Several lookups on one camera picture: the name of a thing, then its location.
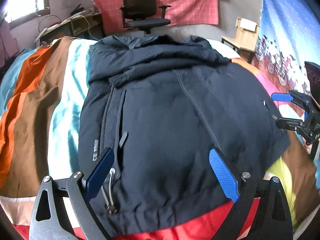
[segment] desk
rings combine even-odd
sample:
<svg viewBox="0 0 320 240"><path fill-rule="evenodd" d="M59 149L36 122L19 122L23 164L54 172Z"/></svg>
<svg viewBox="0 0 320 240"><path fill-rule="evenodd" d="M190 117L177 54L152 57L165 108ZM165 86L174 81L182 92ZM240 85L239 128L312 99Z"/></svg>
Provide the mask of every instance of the desk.
<svg viewBox="0 0 320 240"><path fill-rule="evenodd" d="M102 16L101 13L94 13L84 15L90 24L90 28L101 25ZM87 21L83 17L77 17L74 19L64 20L62 23L48 28L40 37L40 42L46 41L50 44L53 40L59 39L64 36L77 37L78 35L85 33L89 30Z"/></svg>

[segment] office chair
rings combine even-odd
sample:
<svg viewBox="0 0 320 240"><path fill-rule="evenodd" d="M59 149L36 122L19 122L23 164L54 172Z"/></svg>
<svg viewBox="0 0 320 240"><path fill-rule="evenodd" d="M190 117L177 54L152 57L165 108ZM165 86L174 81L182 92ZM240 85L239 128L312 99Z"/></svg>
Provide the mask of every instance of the office chair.
<svg viewBox="0 0 320 240"><path fill-rule="evenodd" d="M161 18L146 19L156 14L156 0L123 0L123 6L120 8L123 27L137 28L146 34L150 34L152 28L170 24L171 21L164 18L165 10L168 7L171 6L159 6L162 9Z"/></svg>

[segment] brown stripe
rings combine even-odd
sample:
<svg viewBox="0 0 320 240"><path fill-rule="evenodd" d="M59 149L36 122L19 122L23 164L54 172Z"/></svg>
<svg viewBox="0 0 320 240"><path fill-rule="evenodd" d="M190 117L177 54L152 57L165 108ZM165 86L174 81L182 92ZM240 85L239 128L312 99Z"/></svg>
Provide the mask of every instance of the brown stripe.
<svg viewBox="0 0 320 240"><path fill-rule="evenodd" d="M36 196L41 180L48 175L49 126L61 100L69 46L74 38L53 44L39 86L27 93L14 126L14 151L10 171L0 195L11 198Z"/></svg>
<svg viewBox="0 0 320 240"><path fill-rule="evenodd" d="M282 159L292 175L292 191L296 195L295 213L300 224L320 203L316 189L316 166L309 159L293 131L288 132L291 145L283 153Z"/></svg>

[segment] bolt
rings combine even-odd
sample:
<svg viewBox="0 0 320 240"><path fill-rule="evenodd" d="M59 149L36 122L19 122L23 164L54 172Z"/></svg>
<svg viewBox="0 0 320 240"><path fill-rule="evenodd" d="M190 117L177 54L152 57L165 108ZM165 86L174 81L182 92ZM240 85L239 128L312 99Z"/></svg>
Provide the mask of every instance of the bolt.
<svg viewBox="0 0 320 240"><path fill-rule="evenodd" d="M44 181L44 182L48 182L50 179L51 179L50 176L44 176L43 181Z"/></svg>
<svg viewBox="0 0 320 240"><path fill-rule="evenodd" d="M275 183L279 183L279 181L280 181L277 177L273 177L272 180L273 180Z"/></svg>
<svg viewBox="0 0 320 240"><path fill-rule="evenodd" d="M248 178L250 178L250 173L248 173L248 172L244 172L244 173L242 173L242 177L244 177L244 178L246 178L246 179L248 179Z"/></svg>
<svg viewBox="0 0 320 240"><path fill-rule="evenodd" d="M81 177L81 175L82 175L82 172L81 172L81 171L76 171L76 172L73 174L73 177L74 177L75 179L77 179L77 178Z"/></svg>

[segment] teal stripe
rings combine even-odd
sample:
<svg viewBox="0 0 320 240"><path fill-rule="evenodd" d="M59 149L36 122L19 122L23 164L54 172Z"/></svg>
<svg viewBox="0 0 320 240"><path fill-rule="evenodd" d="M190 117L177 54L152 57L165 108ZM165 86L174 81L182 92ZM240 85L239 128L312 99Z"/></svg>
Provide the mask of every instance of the teal stripe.
<svg viewBox="0 0 320 240"><path fill-rule="evenodd" d="M22 67L23 62L35 53L37 49L34 50L24 50L12 63L7 73L4 75L1 86L0 86L0 116L7 111L7 104L13 95L16 88L18 76Z"/></svg>
<svg viewBox="0 0 320 240"><path fill-rule="evenodd" d="M49 128L48 166L53 179L69 178L79 170L80 113L88 94L91 72L89 46L96 41L77 39L69 47L61 101Z"/></svg>

